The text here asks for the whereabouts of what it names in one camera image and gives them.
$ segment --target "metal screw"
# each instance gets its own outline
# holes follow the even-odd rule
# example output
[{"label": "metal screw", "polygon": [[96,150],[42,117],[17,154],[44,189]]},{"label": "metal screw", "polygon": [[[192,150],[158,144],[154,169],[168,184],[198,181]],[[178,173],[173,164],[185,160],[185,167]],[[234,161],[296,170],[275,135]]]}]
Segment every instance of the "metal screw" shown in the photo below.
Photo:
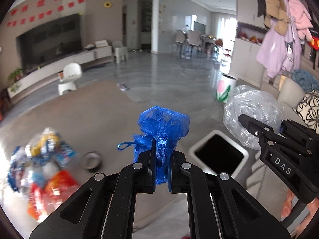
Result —
[{"label": "metal screw", "polygon": [[143,167],[143,165],[141,163],[135,163],[132,165],[133,169],[138,170],[141,169]]},{"label": "metal screw", "polygon": [[95,176],[94,176],[94,180],[96,180],[96,181],[101,181],[103,179],[104,179],[104,174],[102,174],[102,173],[95,174]]},{"label": "metal screw", "polygon": [[182,167],[183,169],[189,169],[189,168],[192,167],[192,165],[191,165],[190,163],[182,163],[182,164],[181,164],[181,167]]},{"label": "metal screw", "polygon": [[220,179],[223,181],[227,181],[229,179],[229,175],[227,173],[221,173]]}]

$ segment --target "pink hoodie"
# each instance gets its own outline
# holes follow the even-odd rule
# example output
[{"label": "pink hoodie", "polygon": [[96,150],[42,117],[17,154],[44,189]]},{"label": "pink hoodie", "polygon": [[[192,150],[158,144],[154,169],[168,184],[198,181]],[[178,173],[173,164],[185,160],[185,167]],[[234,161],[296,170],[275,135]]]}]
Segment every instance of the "pink hoodie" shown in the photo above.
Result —
[{"label": "pink hoodie", "polygon": [[298,30],[298,36],[301,40],[305,38],[307,41],[312,41],[312,35],[309,28],[313,28],[310,20],[311,16],[306,7],[299,0],[289,1],[291,16],[295,17],[295,23]]}]

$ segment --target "white tv stand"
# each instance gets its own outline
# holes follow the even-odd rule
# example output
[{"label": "white tv stand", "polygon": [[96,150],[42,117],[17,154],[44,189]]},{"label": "white tv stand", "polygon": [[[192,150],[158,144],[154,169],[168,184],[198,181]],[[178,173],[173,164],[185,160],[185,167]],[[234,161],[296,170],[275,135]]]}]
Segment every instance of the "white tv stand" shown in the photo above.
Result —
[{"label": "white tv stand", "polygon": [[107,59],[105,62],[113,62],[112,47],[106,46],[96,48],[90,51],[84,51],[78,54],[70,55],[68,57],[57,60],[50,63],[29,75],[23,77],[21,80],[16,82],[14,85],[18,85],[19,88],[14,92],[11,92],[11,86],[8,88],[9,97],[12,103],[16,103],[28,94],[36,91],[37,89],[54,82],[58,79],[58,72],[63,71],[63,68],[69,63],[79,63],[80,65],[93,62],[98,59]]}]

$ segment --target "lavender jacket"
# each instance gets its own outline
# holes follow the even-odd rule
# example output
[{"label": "lavender jacket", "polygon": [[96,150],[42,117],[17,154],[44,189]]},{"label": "lavender jacket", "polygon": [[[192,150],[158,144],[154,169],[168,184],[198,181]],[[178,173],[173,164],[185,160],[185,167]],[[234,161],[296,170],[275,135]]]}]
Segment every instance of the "lavender jacket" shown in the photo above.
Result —
[{"label": "lavender jacket", "polygon": [[[267,32],[263,44],[259,49],[256,60],[267,69],[267,75],[274,78],[283,71],[293,72],[300,68],[301,44],[298,37],[294,18],[291,17],[288,0],[284,0],[287,6],[287,15],[291,18],[288,31],[285,36],[278,34],[274,30],[277,23],[276,19],[271,19],[271,29]],[[288,44],[291,45],[292,51],[287,51]],[[293,61],[291,64],[283,63],[287,56]]]}]

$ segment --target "brown jacket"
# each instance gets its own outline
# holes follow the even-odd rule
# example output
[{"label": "brown jacket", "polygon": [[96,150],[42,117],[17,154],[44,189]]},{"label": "brown jacket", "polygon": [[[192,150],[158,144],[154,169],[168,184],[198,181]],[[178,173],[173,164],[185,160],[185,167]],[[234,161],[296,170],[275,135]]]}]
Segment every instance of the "brown jacket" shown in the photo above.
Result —
[{"label": "brown jacket", "polygon": [[270,28],[270,19],[274,17],[279,20],[275,25],[275,31],[282,36],[286,35],[288,24],[290,23],[290,18],[286,11],[286,4],[283,0],[266,0],[265,26]]}]

